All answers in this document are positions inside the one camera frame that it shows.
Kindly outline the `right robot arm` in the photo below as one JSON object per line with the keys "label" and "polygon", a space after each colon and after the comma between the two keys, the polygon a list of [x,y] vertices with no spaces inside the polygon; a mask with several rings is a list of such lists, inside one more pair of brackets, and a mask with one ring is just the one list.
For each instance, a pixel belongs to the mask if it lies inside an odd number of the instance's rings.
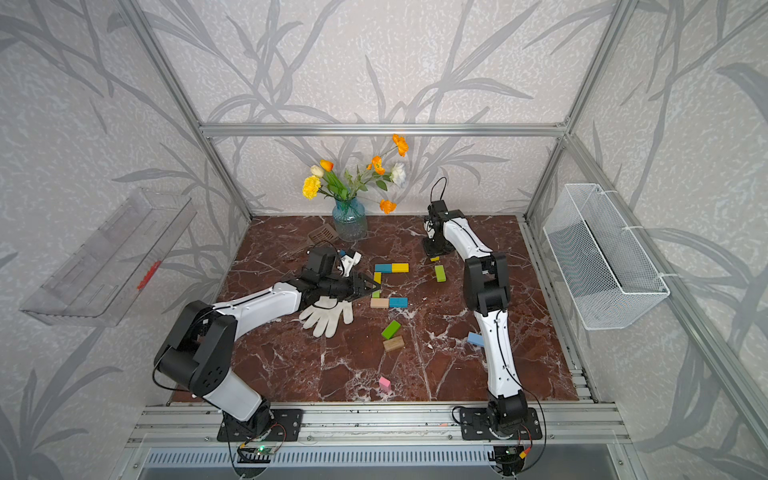
{"label": "right robot arm", "polygon": [[424,226],[427,255],[457,252],[463,260],[463,296],[478,322],[484,344],[490,428],[500,436],[510,436],[527,416],[528,403],[508,333],[511,287],[506,255],[485,245],[463,213],[448,209],[443,200],[430,203]]}

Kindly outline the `light wood block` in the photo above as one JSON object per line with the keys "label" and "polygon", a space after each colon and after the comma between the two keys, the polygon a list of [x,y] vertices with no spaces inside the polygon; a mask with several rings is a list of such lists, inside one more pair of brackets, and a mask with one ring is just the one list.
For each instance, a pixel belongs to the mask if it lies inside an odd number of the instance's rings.
{"label": "light wood block", "polygon": [[370,306],[377,309],[386,309],[390,305],[388,298],[372,298],[370,300]]}

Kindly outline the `lime green block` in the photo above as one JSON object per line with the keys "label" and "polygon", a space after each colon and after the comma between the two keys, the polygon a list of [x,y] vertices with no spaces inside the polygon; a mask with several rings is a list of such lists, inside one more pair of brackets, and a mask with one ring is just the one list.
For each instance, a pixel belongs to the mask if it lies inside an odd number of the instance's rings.
{"label": "lime green block", "polygon": [[444,283],[447,281],[447,276],[443,265],[435,266],[435,277],[438,283]]}

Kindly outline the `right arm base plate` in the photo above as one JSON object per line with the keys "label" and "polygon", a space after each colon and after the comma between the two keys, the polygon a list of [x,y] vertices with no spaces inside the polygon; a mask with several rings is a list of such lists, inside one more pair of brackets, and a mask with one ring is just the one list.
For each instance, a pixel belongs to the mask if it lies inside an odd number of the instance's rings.
{"label": "right arm base plate", "polygon": [[541,440],[542,422],[535,408],[528,408],[522,418],[498,419],[488,408],[456,406],[453,420],[461,428],[463,440]]}

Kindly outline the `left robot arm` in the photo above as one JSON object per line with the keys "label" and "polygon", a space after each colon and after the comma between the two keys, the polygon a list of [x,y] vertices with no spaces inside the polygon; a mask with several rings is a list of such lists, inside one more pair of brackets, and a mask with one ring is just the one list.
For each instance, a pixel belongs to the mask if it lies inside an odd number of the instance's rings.
{"label": "left robot arm", "polygon": [[352,322],[352,303],[381,288],[356,269],[361,258],[357,251],[342,255],[330,244],[315,246],[297,274],[269,288],[228,302],[188,303],[159,348],[153,371],[259,435],[274,423],[270,403],[232,371],[235,343],[294,313],[314,336],[332,337],[339,318]]}

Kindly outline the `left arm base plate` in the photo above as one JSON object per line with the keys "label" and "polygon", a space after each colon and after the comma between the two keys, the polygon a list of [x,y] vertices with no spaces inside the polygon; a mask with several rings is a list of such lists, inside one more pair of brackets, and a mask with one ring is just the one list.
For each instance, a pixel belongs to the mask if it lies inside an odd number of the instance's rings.
{"label": "left arm base plate", "polygon": [[250,420],[237,420],[228,413],[217,434],[218,442],[244,443],[246,440],[297,442],[304,411],[302,409],[260,409]]}

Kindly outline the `light blue block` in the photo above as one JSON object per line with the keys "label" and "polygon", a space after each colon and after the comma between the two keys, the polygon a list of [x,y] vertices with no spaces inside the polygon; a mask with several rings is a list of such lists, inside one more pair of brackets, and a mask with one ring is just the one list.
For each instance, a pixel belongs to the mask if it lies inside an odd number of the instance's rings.
{"label": "light blue block", "polygon": [[472,345],[479,346],[481,348],[485,347],[484,339],[480,334],[470,332],[467,336],[467,341]]}

